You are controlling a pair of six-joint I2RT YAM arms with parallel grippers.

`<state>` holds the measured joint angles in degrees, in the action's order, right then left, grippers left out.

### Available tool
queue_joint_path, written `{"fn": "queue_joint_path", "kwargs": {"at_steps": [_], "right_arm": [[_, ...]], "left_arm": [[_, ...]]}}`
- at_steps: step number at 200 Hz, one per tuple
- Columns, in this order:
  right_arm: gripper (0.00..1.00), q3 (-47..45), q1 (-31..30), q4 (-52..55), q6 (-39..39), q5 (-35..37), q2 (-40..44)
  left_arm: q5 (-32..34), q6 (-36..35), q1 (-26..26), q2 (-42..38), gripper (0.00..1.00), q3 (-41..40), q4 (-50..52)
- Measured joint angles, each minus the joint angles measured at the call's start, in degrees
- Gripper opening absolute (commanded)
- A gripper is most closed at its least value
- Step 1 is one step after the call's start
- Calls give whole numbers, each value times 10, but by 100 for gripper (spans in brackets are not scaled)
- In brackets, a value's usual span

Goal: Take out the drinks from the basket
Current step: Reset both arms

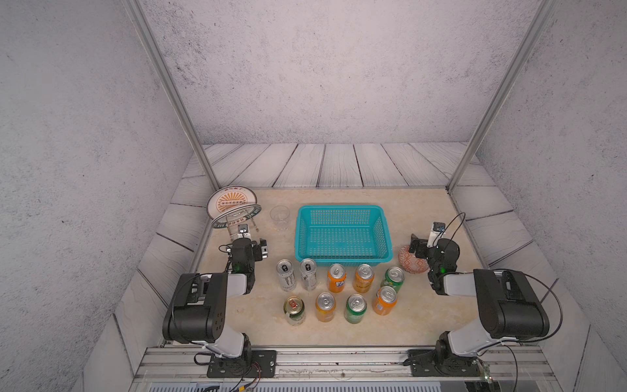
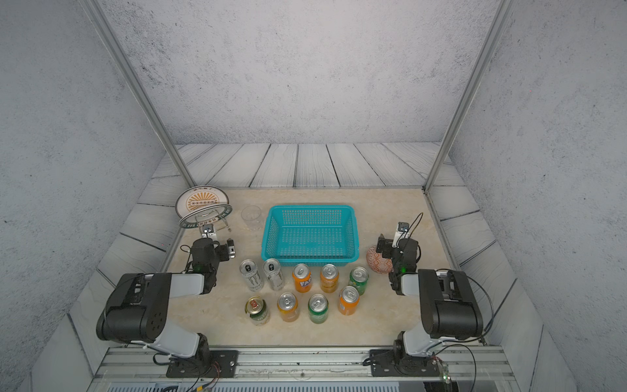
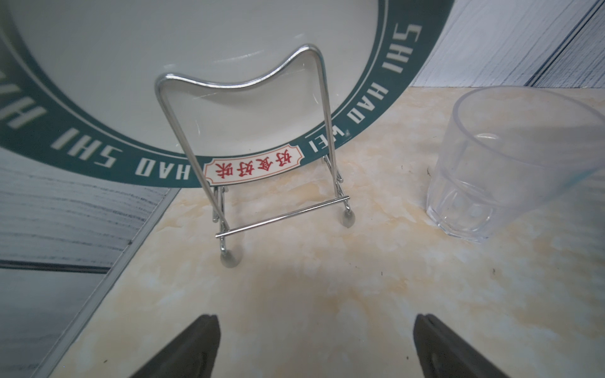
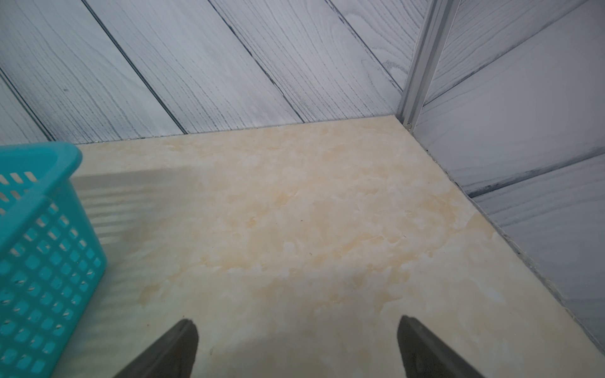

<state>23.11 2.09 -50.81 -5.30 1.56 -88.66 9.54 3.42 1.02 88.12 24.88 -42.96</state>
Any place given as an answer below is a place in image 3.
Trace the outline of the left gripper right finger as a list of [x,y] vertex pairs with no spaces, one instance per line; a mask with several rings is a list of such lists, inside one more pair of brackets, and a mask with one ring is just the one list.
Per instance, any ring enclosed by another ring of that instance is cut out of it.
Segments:
[[508,378],[433,314],[417,315],[413,337],[424,377]]

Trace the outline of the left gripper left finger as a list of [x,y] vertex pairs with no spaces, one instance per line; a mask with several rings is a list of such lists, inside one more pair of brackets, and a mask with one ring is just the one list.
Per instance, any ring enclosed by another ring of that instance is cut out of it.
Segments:
[[211,377],[220,341],[217,315],[201,315],[132,377]]

